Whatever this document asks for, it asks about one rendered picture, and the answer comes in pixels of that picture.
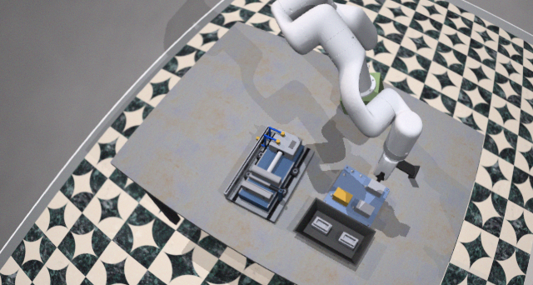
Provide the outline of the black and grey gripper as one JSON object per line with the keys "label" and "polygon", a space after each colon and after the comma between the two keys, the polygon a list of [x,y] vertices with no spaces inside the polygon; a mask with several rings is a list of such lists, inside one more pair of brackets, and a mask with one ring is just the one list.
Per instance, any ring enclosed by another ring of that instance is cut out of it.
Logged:
{"label": "black and grey gripper", "polygon": [[[401,160],[403,161],[403,160]],[[396,165],[401,161],[395,161],[390,159],[384,151],[384,144],[383,144],[383,153],[373,171],[373,174],[378,178],[377,181],[380,182],[387,180],[392,172],[394,171]],[[379,177],[378,177],[378,176]],[[384,176],[385,175],[385,176]]]}

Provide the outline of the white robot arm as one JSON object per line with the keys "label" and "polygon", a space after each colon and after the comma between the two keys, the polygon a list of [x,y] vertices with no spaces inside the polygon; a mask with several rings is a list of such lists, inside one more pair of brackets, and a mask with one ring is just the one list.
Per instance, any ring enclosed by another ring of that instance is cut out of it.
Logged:
{"label": "white robot arm", "polygon": [[366,51],[377,45],[378,35],[366,13],[332,0],[276,0],[271,13],[294,51],[305,55],[318,46],[324,49],[339,72],[342,104],[365,136],[376,138],[391,125],[385,154],[403,160],[396,168],[409,175],[412,187],[420,187],[425,176],[421,167],[404,159],[421,135],[421,118],[391,88],[382,90],[367,105],[362,100],[376,88]]}

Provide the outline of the yellow rectangular block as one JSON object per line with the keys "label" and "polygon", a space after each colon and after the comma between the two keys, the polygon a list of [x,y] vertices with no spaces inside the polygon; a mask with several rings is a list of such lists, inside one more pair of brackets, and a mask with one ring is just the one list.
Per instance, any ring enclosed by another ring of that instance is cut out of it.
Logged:
{"label": "yellow rectangular block", "polygon": [[332,199],[347,207],[352,197],[353,195],[338,187],[335,193],[333,194]]}

